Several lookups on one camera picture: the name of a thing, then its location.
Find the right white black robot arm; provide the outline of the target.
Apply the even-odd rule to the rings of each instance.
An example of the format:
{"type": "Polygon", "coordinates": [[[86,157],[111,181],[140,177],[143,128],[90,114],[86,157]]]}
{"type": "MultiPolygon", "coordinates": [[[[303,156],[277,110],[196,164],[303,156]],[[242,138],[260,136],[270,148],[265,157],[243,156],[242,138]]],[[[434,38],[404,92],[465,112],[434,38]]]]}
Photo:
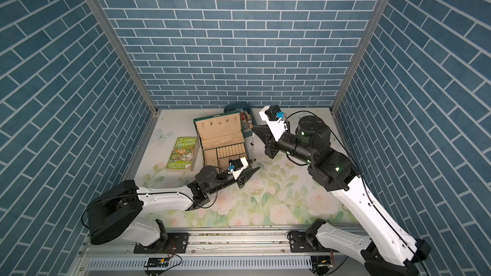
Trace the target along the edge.
{"type": "Polygon", "coordinates": [[[416,265],[428,258],[431,246],[399,226],[369,190],[358,167],[331,148],[331,129],[323,119],[309,112],[293,132],[278,106],[266,106],[259,115],[264,125],[252,131],[265,145],[266,156],[283,152],[303,161],[312,179],[344,204],[366,231],[355,235],[318,219],[293,242],[314,252],[337,250],[363,264],[370,275],[419,275],[416,265]]]}

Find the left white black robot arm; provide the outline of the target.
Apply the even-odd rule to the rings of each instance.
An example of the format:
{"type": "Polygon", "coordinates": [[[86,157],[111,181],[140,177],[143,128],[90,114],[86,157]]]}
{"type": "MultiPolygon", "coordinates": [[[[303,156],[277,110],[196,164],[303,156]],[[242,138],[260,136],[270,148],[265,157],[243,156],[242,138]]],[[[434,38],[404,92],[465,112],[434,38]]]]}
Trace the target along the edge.
{"type": "Polygon", "coordinates": [[[240,158],[231,161],[226,169],[205,166],[194,181],[175,189],[149,189],[137,186],[134,180],[125,180],[90,202],[81,221],[88,228],[93,245],[122,240],[165,249],[163,222],[149,221],[148,214],[210,208],[214,205],[213,195],[232,185],[243,188],[257,171],[246,158],[240,158]]]}

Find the green jewelry box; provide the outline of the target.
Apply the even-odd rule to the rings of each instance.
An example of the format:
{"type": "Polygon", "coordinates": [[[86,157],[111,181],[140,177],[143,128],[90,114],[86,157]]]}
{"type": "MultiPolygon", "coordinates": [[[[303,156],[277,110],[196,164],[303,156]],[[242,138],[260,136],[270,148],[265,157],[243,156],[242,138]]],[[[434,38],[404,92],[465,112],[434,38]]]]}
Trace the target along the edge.
{"type": "Polygon", "coordinates": [[[202,149],[203,164],[225,170],[229,161],[251,161],[239,111],[215,114],[193,120],[202,149]]]}

